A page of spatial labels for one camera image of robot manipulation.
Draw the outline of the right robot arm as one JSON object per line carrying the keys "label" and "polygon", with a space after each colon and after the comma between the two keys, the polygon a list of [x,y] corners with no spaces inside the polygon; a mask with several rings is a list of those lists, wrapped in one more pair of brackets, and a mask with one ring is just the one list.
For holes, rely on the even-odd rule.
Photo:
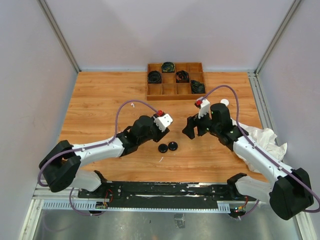
{"label": "right robot arm", "polygon": [[242,196],[255,198],[271,206],[283,220],[289,220],[314,204],[308,173],[293,169],[262,149],[238,123],[233,123],[229,108],[223,103],[198,100],[199,112],[187,118],[183,134],[190,139],[209,133],[232,152],[256,168],[267,182],[238,173],[227,180],[226,193],[232,200]]}

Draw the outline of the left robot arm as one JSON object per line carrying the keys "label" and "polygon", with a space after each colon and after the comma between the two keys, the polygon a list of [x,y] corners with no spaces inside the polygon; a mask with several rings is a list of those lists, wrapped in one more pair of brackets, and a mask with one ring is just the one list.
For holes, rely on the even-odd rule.
{"label": "left robot arm", "polygon": [[173,123],[172,117],[165,113],[161,116],[142,115],[132,126],[128,126],[115,138],[87,144],[70,144],[60,141],[40,162],[40,177],[53,193],[67,188],[89,191],[96,198],[107,193],[103,175],[98,171],[83,170],[82,167],[93,162],[120,158],[138,150],[147,141],[159,142]]}

